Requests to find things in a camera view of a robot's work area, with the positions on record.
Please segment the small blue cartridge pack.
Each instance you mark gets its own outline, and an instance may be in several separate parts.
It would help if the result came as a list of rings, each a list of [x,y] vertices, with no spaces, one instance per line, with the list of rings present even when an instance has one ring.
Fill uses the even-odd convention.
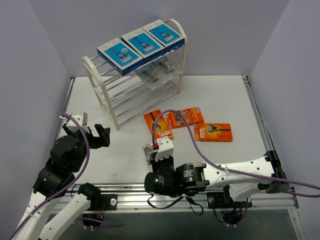
[[[143,151],[145,154],[145,158],[148,165],[152,165],[156,162],[156,155],[158,153],[157,150],[154,150],[152,146],[146,145],[143,147]]]

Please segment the orange Gillette Fusion5 box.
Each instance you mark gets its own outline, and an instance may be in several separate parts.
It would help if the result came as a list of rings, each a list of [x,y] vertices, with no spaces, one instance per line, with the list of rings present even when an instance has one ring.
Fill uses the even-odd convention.
[[[162,137],[168,137],[169,139],[173,139],[174,135],[169,128],[165,118],[162,116],[156,123],[157,117],[161,114],[160,109],[156,109],[152,112],[148,112],[143,115],[144,120],[150,130],[150,133],[153,132],[153,127],[155,126],[155,139]]]
[[[195,139],[200,142],[232,142],[233,134],[229,123],[194,124]]]

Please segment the orange Gillette styler box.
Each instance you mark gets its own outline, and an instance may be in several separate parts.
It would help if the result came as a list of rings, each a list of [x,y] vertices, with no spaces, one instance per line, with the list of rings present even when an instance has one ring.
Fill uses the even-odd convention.
[[[183,118],[187,121],[189,126],[204,122],[204,117],[203,117],[201,110],[198,106],[186,108],[186,109],[181,109],[181,110],[177,110],[177,111],[182,116],[180,116],[176,112],[169,112],[166,114],[166,120],[167,120],[168,126],[171,129],[185,127],[186,123],[183,120]]]

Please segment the blue Harry's box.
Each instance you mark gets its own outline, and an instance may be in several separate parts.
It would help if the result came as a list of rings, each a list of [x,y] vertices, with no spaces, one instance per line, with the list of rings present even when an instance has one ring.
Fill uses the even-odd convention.
[[[143,26],[142,29],[162,44],[166,53],[185,45],[185,37],[160,19]]]
[[[98,46],[96,50],[122,76],[135,71],[144,64],[144,59],[119,38]]]
[[[120,38],[142,56],[145,64],[166,53],[165,47],[142,28],[126,33]]]

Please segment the gillette razor blister pack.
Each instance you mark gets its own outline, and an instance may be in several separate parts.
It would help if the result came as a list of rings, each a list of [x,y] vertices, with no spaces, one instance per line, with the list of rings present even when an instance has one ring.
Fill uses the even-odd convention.
[[[155,90],[164,85],[170,77],[167,69],[161,63],[156,65],[150,64],[148,66],[138,68],[134,72],[151,90]]]
[[[152,64],[156,72],[160,74],[161,77],[172,79],[183,73],[181,68],[168,57],[160,58]]]

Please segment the Gillette razor blister pack front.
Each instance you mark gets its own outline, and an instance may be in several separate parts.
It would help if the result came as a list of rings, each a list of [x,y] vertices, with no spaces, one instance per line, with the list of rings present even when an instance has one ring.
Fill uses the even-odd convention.
[[[181,68],[168,57],[160,58],[152,64],[156,72],[160,74],[161,77],[172,79],[183,73]]]

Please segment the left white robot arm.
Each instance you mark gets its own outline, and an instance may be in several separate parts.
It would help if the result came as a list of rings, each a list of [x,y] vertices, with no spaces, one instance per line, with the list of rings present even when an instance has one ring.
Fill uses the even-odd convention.
[[[53,209],[66,191],[82,175],[89,163],[90,151],[110,145],[110,128],[95,124],[98,135],[82,124],[64,124],[66,135],[58,138],[45,167],[33,185],[29,203],[12,240],[56,240],[84,211],[95,210],[102,204],[101,190],[84,183],[73,199],[52,219]]]

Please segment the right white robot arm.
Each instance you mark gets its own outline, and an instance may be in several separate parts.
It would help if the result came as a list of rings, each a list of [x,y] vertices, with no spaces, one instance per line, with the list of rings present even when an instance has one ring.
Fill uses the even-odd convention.
[[[174,167],[172,156],[152,160],[152,172],[145,176],[144,189],[147,193],[175,198],[193,197],[207,188],[222,187],[223,203],[232,207],[261,191],[277,194],[290,189],[280,161],[272,159],[274,156],[270,151],[255,160],[216,167],[205,162]]]

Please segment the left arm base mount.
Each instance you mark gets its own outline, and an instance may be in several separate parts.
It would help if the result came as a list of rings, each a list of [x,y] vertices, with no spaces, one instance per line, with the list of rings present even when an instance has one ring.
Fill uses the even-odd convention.
[[[97,198],[93,199],[93,202],[88,209],[89,212],[93,213],[83,213],[82,223],[86,227],[108,227],[110,225],[103,224],[106,218],[107,211],[115,211],[118,204],[117,194],[100,194]]]

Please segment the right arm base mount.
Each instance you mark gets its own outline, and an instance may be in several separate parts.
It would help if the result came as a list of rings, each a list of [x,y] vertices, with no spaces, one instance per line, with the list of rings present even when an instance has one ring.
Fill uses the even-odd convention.
[[[206,198],[208,208],[212,209],[214,216],[227,227],[237,227],[248,209],[253,206],[250,197],[244,201],[233,201],[223,192],[208,192]]]

